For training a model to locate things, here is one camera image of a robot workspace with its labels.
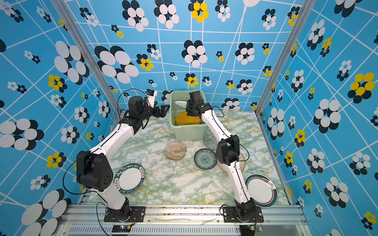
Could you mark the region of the white plate teal emblem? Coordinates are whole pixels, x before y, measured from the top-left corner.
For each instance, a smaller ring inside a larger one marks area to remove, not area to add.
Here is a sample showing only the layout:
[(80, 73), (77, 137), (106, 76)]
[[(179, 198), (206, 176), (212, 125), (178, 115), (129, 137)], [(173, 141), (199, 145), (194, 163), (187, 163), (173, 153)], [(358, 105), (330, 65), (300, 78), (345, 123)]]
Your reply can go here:
[(181, 108), (184, 108), (184, 109), (187, 108), (187, 101), (176, 100), (174, 101), (174, 103)]

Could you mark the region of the yellow scalloped dotted plate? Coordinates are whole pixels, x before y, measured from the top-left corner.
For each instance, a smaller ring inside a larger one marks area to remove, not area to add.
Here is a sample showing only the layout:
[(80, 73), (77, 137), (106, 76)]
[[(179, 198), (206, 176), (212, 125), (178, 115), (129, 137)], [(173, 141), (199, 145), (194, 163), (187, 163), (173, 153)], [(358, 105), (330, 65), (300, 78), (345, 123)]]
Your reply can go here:
[(198, 125), (200, 123), (201, 123), (201, 119), (199, 117), (188, 116), (187, 112), (180, 113), (176, 118), (176, 124), (178, 126)]

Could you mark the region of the white plate dark lettered rim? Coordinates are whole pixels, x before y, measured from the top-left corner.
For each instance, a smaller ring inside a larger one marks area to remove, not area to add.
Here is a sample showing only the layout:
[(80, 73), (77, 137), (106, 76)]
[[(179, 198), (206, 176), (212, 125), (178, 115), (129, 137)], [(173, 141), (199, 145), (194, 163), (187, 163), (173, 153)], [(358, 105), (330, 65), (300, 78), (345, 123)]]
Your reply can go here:
[(121, 194), (135, 192), (145, 180), (145, 170), (137, 163), (130, 163), (120, 168), (114, 177), (114, 184)]

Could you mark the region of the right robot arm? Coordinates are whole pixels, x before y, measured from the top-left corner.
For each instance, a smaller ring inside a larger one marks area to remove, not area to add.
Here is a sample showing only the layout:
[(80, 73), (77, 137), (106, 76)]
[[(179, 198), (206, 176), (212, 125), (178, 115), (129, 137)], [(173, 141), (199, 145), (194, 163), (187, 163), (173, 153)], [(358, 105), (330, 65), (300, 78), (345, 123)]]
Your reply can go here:
[(234, 190), (236, 213), (246, 222), (255, 216), (256, 204), (244, 182), (240, 167), (240, 143), (237, 135), (232, 135), (216, 116), (213, 107), (204, 102), (199, 91), (190, 92), (186, 111), (189, 116), (199, 117), (211, 130), (218, 144), (216, 158), (228, 173)]

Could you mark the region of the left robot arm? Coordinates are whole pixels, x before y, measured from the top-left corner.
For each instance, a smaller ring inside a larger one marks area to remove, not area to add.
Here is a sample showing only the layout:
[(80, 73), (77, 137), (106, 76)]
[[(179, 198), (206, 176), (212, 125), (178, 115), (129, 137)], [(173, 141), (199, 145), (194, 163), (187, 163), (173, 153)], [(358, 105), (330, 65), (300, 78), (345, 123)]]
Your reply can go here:
[(105, 213), (111, 219), (125, 222), (132, 212), (130, 202), (113, 182), (110, 160), (129, 138), (144, 129), (150, 117), (164, 118), (169, 105), (158, 106), (154, 95), (133, 96), (114, 130), (97, 146), (81, 151), (76, 158), (77, 182), (98, 194), (106, 203)]

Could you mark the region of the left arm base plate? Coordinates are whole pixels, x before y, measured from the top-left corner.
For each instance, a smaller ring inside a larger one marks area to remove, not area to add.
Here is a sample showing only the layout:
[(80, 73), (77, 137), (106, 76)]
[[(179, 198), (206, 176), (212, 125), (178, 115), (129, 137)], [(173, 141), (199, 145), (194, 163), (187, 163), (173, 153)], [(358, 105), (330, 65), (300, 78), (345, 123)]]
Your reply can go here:
[(145, 216), (145, 206), (129, 206), (120, 210), (106, 208), (104, 222), (143, 222)]

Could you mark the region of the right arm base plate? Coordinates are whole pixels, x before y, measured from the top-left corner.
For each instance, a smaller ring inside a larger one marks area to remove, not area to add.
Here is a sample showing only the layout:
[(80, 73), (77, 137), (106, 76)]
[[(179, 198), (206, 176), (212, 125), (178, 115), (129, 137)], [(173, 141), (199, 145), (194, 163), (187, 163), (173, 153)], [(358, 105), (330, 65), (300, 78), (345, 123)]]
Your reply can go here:
[(225, 223), (263, 223), (264, 217), (261, 208), (256, 206), (255, 212), (242, 213), (239, 212), (235, 206), (223, 206), (220, 209), (220, 214)]

